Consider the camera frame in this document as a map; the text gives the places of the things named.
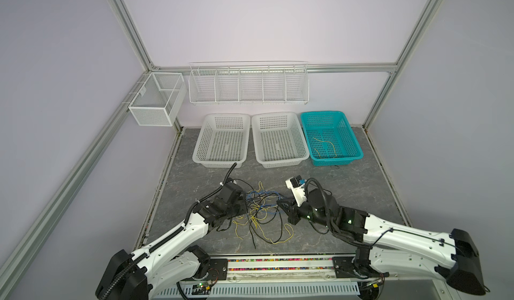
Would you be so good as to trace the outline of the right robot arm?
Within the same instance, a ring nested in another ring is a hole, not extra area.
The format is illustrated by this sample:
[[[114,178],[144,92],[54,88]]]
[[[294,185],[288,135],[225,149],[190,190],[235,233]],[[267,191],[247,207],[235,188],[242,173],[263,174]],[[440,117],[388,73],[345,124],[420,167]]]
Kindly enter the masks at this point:
[[[444,281],[462,293],[489,292],[479,250],[461,229],[450,233],[419,230],[396,224],[362,210],[338,205],[331,195],[313,190],[303,197],[278,201],[290,224],[300,220],[322,225],[327,233],[356,248],[347,272],[357,278],[390,274],[425,276]]]

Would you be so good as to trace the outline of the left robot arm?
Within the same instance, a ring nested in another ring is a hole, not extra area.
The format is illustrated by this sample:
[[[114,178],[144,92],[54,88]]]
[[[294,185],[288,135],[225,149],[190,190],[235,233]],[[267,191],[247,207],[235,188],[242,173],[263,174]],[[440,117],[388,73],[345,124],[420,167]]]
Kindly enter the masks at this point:
[[[120,250],[113,255],[96,298],[152,299],[184,279],[206,276],[210,256],[196,241],[246,212],[246,193],[230,176],[227,173],[217,189],[195,201],[173,229],[131,253]]]

